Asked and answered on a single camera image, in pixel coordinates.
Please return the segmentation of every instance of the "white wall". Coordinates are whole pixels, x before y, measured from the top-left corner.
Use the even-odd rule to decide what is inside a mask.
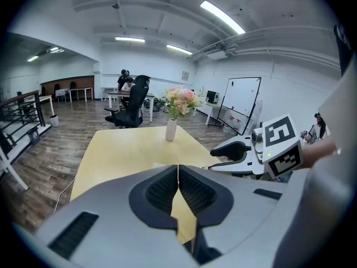
[[[93,74],[94,60],[85,56],[62,56],[56,59],[46,59],[40,63],[40,83],[51,80],[71,78],[75,76],[86,76]]]
[[[75,76],[94,75],[94,60],[80,55],[55,54],[32,63],[7,65],[0,72],[3,99],[22,93],[40,90],[40,84]]]
[[[17,92],[27,93],[39,89],[39,67],[35,64],[11,65],[1,72],[3,99],[15,97]]]
[[[103,87],[116,87],[121,70],[127,69],[130,75],[150,76],[150,92],[162,95],[170,87],[191,88],[196,75],[196,65],[187,56],[146,48],[105,46],[101,60]],[[190,73],[188,81],[181,79],[183,71]]]
[[[259,121],[289,113],[301,132],[316,122],[314,113],[337,84],[340,72],[297,59],[249,55],[200,63],[194,88],[204,85],[206,90],[219,92],[220,104],[228,79],[248,76],[262,77],[257,98],[263,101]]]
[[[100,60],[100,41],[71,0],[29,0],[8,32],[28,36]]]

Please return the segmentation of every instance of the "fluorescent light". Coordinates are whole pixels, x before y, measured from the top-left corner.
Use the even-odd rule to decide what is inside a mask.
[[[57,54],[58,52],[64,52],[63,49],[59,49],[58,47],[54,47],[54,49],[56,50],[51,49],[50,54]]]
[[[115,39],[117,41],[145,42],[145,40],[137,38],[115,37]]]
[[[185,54],[188,54],[188,55],[192,55],[192,53],[190,51],[186,51],[184,49],[180,49],[179,47],[174,47],[174,46],[171,46],[171,45],[167,45],[166,47],[169,47],[170,49],[174,49],[176,51],[182,51],[182,52],[184,52]]]
[[[234,20],[231,17],[229,17],[222,10],[218,9],[216,6],[212,5],[210,2],[203,1],[201,7],[206,9],[207,11],[210,11],[212,14],[220,18],[223,22],[227,23],[227,25],[230,26],[238,34],[245,33],[245,31],[236,22],[234,22]]]
[[[33,56],[32,58],[28,59],[27,61],[33,61],[33,60],[36,60],[38,59],[38,56]]]

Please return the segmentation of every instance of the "wooden wall panel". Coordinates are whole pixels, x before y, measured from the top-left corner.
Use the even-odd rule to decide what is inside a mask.
[[[54,94],[54,87],[55,84],[58,83],[61,88],[69,88],[71,82],[75,82],[78,88],[81,87],[92,87],[93,94],[94,94],[94,76],[75,76],[73,78],[65,78],[65,79],[58,79],[52,80],[50,82],[41,83],[41,88],[46,88],[46,95]],[[79,98],[84,98],[84,91],[81,90],[78,92]],[[87,90],[87,98],[90,98],[90,91]]]

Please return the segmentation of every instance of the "black office chair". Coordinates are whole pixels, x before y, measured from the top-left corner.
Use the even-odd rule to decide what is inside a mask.
[[[75,89],[75,88],[77,88],[76,82],[71,82],[71,84],[69,85],[69,89]],[[71,92],[72,100],[74,100],[74,98],[77,98],[77,93],[78,92],[76,90]]]
[[[22,92],[17,92],[17,96],[20,96],[22,95]],[[28,113],[31,111],[31,108],[33,108],[33,105],[25,105],[23,106],[22,104],[25,102],[25,99],[24,98],[20,98],[17,103],[18,103],[18,106],[21,107],[22,109],[22,113],[23,114],[26,114],[26,117],[25,118],[30,118],[28,116]]]
[[[125,111],[119,111],[115,108],[105,108],[111,113],[105,118],[106,121],[114,123],[116,127],[125,126],[125,128],[137,128],[143,122],[141,107],[144,99],[149,91],[149,79],[146,75],[139,75],[135,78],[135,85],[133,85],[129,104]]]

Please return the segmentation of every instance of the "white desk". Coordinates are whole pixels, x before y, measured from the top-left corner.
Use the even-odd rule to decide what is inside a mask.
[[[51,113],[52,113],[52,115],[55,115],[54,106],[52,104],[52,96],[51,95],[40,96],[39,99],[40,99],[40,102],[49,100],[50,101],[50,107],[51,107]],[[30,99],[25,99],[25,100],[26,101],[34,101],[35,99],[34,98],[30,98]]]
[[[101,87],[100,88],[100,101],[103,101],[103,91],[105,91],[106,89],[111,89],[112,91],[116,91],[118,88],[117,87]]]
[[[213,109],[219,110],[219,108],[221,107],[221,105],[217,105],[217,104],[209,103],[209,102],[207,102],[206,105],[210,107],[210,108],[209,108],[209,111],[208,111],[208,114],[207,114],[207,120],[206,120],[206,123],[205,123],[205,125],[207,126],[207,125],[208,125],[208,122],[210,121],[210,117],[212,117]],[[226,111],[227,109],[228,109],[227,107],[222,106],[222,110],[221,110],[221,111]]]
[[[58,100],[59,96],[64,96],[65,97],[65,102],[66,102],[66,92],[68,92],[68,91],[69,91],[69,88],[56,90],[55,95],[56,95],[57,101],[59,102],[59,100]]]
[[[90,91],[91,91],[91,98],[93,99],[93,87],[81,87],[81,88],[73,88],[73,89],[70,89],[70,90],[69,90],[69,99],[70,99],[71,102],[72,102],[72,94],[71,94],[71,92],[77,91],[77,100],[79,100],[78,91],[79,91],[79,90],[84,90],[84,99],[85,99],[85,101],[87,102],[87,90],[88,90],[88,89],[90,89]]]
[[[116,91],[116,92],[109,92],[108,93],[108,97],[109,97],[109,107],[112,107],[112,95],[115,95],[118,97],[118,108],[119,108],[119,104],[120,104],[120,98],[119,97],[129,97],[130,96],[130,92],[124,92],[124,91]],[[152,122],[152,111],[154,108],[154,98],[155,95],[148,92],[146,94],[146,97],[148,99],[150,99],[150,109],[149,109],[149,114],[150,114],[150,122]]]

